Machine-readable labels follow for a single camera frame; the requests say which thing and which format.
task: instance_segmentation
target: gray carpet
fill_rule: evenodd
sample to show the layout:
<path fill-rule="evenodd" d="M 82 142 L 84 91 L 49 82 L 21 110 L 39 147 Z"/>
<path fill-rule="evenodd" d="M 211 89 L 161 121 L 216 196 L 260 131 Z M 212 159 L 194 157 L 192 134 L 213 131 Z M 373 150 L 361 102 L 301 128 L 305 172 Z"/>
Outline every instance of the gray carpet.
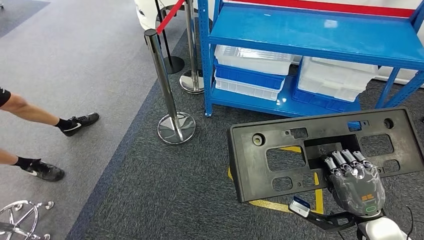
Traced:
<path fill-rule="evenodd" d="M 175 47 L 187 62 L 185 37 Z M 156 83 L 147 103 L 135 121 L 139 129 L 125 157 L 112 159 L 106 176 L 100 179 L 67 239 L 341 239 L 326 233 L 294 214 L 239 203 L 229 166 L 226 129 L 232 124 L 278 119 L 279 116 L 248 110 L 214 106 L 212 117 L 204 117 L 203 95 L 190 95 L 180 88 L 180 74 L 170 75 L 172 92 L 179 111 L 196 120 L 194 138 L 170 146 L 159 140 L 157 123 L 166 113 Z M 368 84 L 360 101 L 364 109 L 376 103 L 383 82 Z M 424 139 L 424 91 L 419 90 L 404 106 L 409 107 L 418 134 Z M 385 143 L 374 148 L 385 148 Z M 422 239 L 424 229 L 424 172 L 386 178 L 387 214 L 403 229 L 410 228 L 409 205 L 414 214 L 413 239 Z M 326 190 L 324 209 L 340 211 Z M 313 200 L 313 192 L 298 194 Z M 291 196 L 275 197 L 273 202 L 288 203 Z M 354 229 L 342 232 L 355 239 Z"/>
<path fill-rule="evenodd" d="M 46 7 L 18 26 L 2 18 L 17 18 L 41 4 Z M 56 127 L 0 111 L 0 148 L 42 158 L 66 172 L 62 181 L 51 183 L 0 165 L 0 208 L 23 199 L 55 201 L 54 208 L 42 211 L 37 233 L 63 240 L 156 72 L 134 0 L 4 0 L 4 7 L 0 28 L 14 29 L 0 38 L 0 86 L 64 119 L 94 111 L 101 115 L 95 125 L 66 137 Z M 184 20 L 178 14 L 166 29 L 171 50 L 185 29 Z"/>
<path fill-rule="evenodd" d="M 0 38 L 49 4 L 34 0 L 2 0 L 0 9 Z"/>

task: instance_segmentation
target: black shorts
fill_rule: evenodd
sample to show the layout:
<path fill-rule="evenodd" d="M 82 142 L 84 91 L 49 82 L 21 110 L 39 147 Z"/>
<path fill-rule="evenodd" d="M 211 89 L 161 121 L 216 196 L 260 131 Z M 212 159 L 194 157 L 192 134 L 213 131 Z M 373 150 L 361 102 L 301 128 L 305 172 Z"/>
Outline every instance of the black shorts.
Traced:
<path fill-rule="evenodd" d="M 11 92 L 0 86 L 0 107 L 11 98 Z"/>

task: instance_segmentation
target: blue metal shelf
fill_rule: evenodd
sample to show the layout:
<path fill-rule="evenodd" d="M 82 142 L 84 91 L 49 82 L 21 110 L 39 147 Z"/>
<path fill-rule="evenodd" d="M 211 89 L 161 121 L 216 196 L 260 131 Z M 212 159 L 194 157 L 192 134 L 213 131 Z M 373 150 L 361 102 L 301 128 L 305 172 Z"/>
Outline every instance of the blue metal shelf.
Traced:
<path fill-rule="evenodd" d="M 215 0 L 212 29 L 208 0 L 197 1 L 204 108 L 208 117 L 212 115 L 213 104 L 287 117 L 335 113 L 292 100 L 293 77 L 286 78 L 278 95 L 279 102 L 215 89 L 212 78 L 217 44 L 394 67 L 376 108 L 397 106 L 424 84 L 424 47 L 417 37 L 424 19 L 424 0 L 410 18 Z M 385 103 L 399 68 L 418 70 L 418 73 Z M 357 110 L 360 110 L 358 101 L 347 112 Z"/>
<path fill-rule="evenodd" d="M 224 3 L 211 44 L 424 70 L 408 19 Z"/>
<path fill-rule="evenodd" d="M 278 94 L 277 101 L 266 100 L 258 97 L 242 95 L 230 91 L 212 88 L 211 101 L 213 104 L 224 105 L 239 109 L 247 109 L 262 113 L 282 115 L 286 117 L 304 117 L 322 114 L 336 114 L 337 111 L 329 110 L 325 107 L 303 103 L 292 99 L 295 77 L 287 76 L 284 87 Z M 361 110 L 358 100 L 356 100 L 346 112 Z"/>

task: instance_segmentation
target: black sock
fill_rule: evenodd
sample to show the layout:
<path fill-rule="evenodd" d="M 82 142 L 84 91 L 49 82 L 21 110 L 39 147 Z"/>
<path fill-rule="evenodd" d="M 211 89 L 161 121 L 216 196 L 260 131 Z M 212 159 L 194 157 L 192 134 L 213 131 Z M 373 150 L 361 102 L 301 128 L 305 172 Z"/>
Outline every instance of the black sock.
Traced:
<path fill-rule="evenodd" d="M 54 126 L 60 128 L 61 130 L 68 130 L 72 128 L 72 121 L 59 118 L 59 123 Z"/>
<path fill-rule="evenodd" d="M 35 159 L 32 158 L 23 158 L 18 156 L 17 157 L 17 162 L 15 164 L 13 164 L 13 166 L 18 166 L 23 170 L 28 169 L 31 166 L 31 163 L 34 161 Z"/>

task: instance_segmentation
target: stainless steel stanchion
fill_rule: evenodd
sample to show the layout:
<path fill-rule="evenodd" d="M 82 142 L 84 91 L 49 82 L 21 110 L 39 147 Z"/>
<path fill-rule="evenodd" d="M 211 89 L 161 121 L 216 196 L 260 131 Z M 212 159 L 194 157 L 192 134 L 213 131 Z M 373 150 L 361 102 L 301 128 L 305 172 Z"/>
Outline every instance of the stainless steel stanchion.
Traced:
<path fill-rule="evenodd" d="M 193 137 L 196 131 L 196 122 L 192 116 L 185 112 L 177 112 L 174 97 L 171 92 L 167 70 L 165 69 L 164 57 L 159 45 L 158 33 L 155 29 L 148 29 L 144 32 L 157 78 L 162 88 L 168 114 L 164 116 L 157 125 L 157 134 L 167 144 L 182 144 Z"/>
<path fill-rule="evenodd" d="M 195 11 L 193 9 L 193 0 L 185 0 L 185 22 L 187 25 L 188 37 L 188 53 L 190 54 L 191 70 L 185 72 L 179 78 L 179 84 L 182 89 L 190 94 L 201 94 L 204 91 L 202 71 L 198 70 L 198 57 L 196 47 L 196 25 L 195 25 Z"/>

